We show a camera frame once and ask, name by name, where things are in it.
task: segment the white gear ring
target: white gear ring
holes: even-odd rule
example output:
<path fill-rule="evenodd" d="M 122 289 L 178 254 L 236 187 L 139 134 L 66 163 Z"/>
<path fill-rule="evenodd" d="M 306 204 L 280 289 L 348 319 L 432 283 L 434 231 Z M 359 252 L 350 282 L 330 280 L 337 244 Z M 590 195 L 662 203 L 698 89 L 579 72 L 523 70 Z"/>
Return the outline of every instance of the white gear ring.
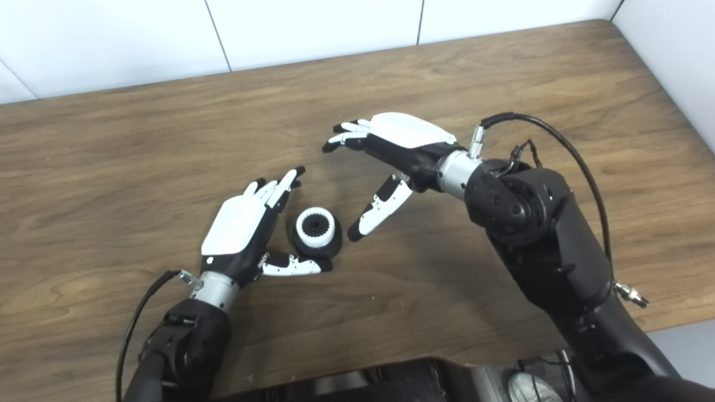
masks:
<path fill-rule="evenodd" d="M 312 215 L 322 215 L 325 219 L 327 219 L 327 229 L 325 233 L 320 236 L 308 235 L 303 230 L 303 222 L 305 222 L 305 220 Z M 312 207 L 306 209 L 298 215 L 298 219 L 295 221 L 295 228 L 298 232 L 298 237 L 300 237 L 300 240 L 303 241 L 306 246 L 311 248 L 325 247 L 335 236 L 335 218 L 325 208 Z"/>

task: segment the fingertip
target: fingertip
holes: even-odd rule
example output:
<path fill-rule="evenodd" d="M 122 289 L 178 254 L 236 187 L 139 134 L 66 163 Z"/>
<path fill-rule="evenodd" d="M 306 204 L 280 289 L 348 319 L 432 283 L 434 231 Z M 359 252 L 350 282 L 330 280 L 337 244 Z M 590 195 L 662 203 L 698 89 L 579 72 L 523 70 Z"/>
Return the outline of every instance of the fingertip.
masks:
<path fill-rule="evenodd" d="M 322 153 L 329 154 L 335 151 L 338 147 L 340 147 L 339 142 L 326 142 L 325 145 L 322 146 Z"/>

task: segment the black cable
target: black cable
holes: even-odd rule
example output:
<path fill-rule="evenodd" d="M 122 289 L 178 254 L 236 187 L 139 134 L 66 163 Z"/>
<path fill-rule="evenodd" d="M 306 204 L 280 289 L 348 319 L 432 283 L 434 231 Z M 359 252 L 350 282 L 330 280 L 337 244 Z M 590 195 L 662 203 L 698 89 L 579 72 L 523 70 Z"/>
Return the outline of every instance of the black cable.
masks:
<path fill-rule="evenodd" d="M 149 286 L 149 289 L 147 289 L 147 293 L 144 294 L 144 297 L 141 299 L 141 301 L 139 301 L 137 309 L 134 311 L 132 320 L 129 322 L 129 327 L 127 328 L 127 334 L 124 336 L 122 351 L 119 352 L 119 361 L 117 361 L 117 374 L 114 383 L 114 392 L 117 395 L 117 402 L 122 402 L 122 372 L 124 371 L 124 359 L 127 357 L 129 341 L 132 339 L 134 327 L 137 326 L 139 316 L 142 314 L 142 310 L 144 310 L 144 306 L 149 301 L 149 298 L 152 297 L 157 292 L 157 290 L 159 290 L 166 282 L 169 282 L 171 278 L 176 275 L 179 275 L 180 272 L 180 270 L 169 270 L 163 273 L 162 276 L 158 277 L 157 280 L 155 280 L 155 282 L 152 283 L 151 286 Z"/>
<path fill-rule="evenodd" d="M 536 377 L 535 377 L 533 374 L 526 372 L 526 367 L 524 366 L 524 362 L 521 361 L 521 359 L 517 360 L 516 362 L 517 362 L 518 365 L 519 365 L 519 369 L 520 369 L 519 371 L 521 371 L 522 373 L 525 373 L 525 374 L 528 374 L 528 375 L 531 376 L 531 383 L 532 383 L 532 385 L 533 385 L 533 387 L 534 387 L 534 393 L 536 394 L 536 399 L 538 400 L 538 402 L 542 402 L 542 400 L 541 400 L 541 394 L 539 394 L 538 388 L 536 388 Z"/>
<path fill-rule="evenodd" d="M 570 366 L 571 363 L 564 363 L 564 362 L 558 362 L 558 361 L 549 361 L 546 360 L 545 358 L 538 358 L 538 360 L 544 364 L 548 364 L 550 366 Z"/>
<path fill-rule="evenodd" d="M 538 402 L 541 401 L 541 395 L 538 393 L 538 388 L 536 388 L 536 377 L 533 374 L 529 374 L 531 376 L 531 383 L 534 385 L 534 392 L 536 393 L 536 399 L 538 399 Z"/>
<path fill-rule="evenodd" d="M 495 114 L 493 116 L 482 119 L 482 122 L 480 123 L 480 125 L 482 127 L 484 127 L 484 129 L 488 129 L 489 127 L 493 126 L 494 124 L 501 123 L 501 122 L 507 122 L 510 120 L 522 120 L 524 122 L 529 122 L 531 124 L 541 127 L 545 131 L 547 131 L 549 134 L 551 134 L 552 137 L 556 138 L 556 141 L 558 141 L 558 143 L 561 144 L 562 147 L 566 148 L 568 153 L 571 154 L 573 159 L 578 164 L 578 167 L 581 168 L 581 172 L 583 173 L 583 176 L 586 178 L 586 181 L 588 182 L 588 186 L 591 188 L 591 192 L 593 193 L 593 198 L 596 201 L 596 206 L 598 208 L 598 216 L 601 219 L 601 231 L 603 232 L 603 252 L 606 254 L 608 261 L 611 261 L 611 263 L 612 263 L 612 260 L 611 260 L 611 233 L 608 228 L 608 217 L 606 216 L 606 206 L 603 203 L 603 198 L 601 196 L 601 192 L 598 190 L 598 185 L 596 184 L 596 180 L 593 178 L 593 175 L 591 174 L 591 171 L 589 170 L 588 165 L 586 165 L 586 162 L 584 162 L 583 158 L 578 153 L 576 148 L 563 136 L 563 134 L 561 134 L 557 129 L 553 128 L 548 123 L 546 123 L 543 120 L 538 119 L 534 116 L 529 116 L 528 114 L 506 112 L 506 113 Z"/>

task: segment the black base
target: black base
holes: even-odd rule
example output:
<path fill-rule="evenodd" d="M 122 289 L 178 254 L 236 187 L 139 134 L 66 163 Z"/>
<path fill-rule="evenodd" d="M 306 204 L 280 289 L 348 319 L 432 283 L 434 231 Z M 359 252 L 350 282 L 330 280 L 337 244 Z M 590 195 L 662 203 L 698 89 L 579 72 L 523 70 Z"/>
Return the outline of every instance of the black base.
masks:
<path fill-rule="evenodd" d="M 332 237 L 332 240 L 324 247 L 307 246 L 300 239 L 300 236 L 298 235 L 298 228 L 296 225 L 294 225 L 292 232 L 292 240 L 293 245 L 295 246 L 295 249 L 299 252 L 299 254 L 305 257 L 319 260 L 330 260 L 331 258 L 335 257 L 340 252 L 340 248 L 342 248 L 342 227 L 340 226 L 340 222 L 337 221 L 335 216 L 333 216 L 333 220 L 335 221 L 335 235 Z"/>

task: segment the floor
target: floor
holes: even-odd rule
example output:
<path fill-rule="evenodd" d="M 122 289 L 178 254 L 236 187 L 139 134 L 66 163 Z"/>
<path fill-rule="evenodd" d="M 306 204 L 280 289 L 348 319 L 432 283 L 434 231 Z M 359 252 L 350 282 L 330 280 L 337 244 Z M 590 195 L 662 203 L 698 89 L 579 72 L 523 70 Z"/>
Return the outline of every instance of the floor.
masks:
<path fill-rule="evenodd" d="M 715 388 L 715 320 L 648 335 L 683 378 Z"/>

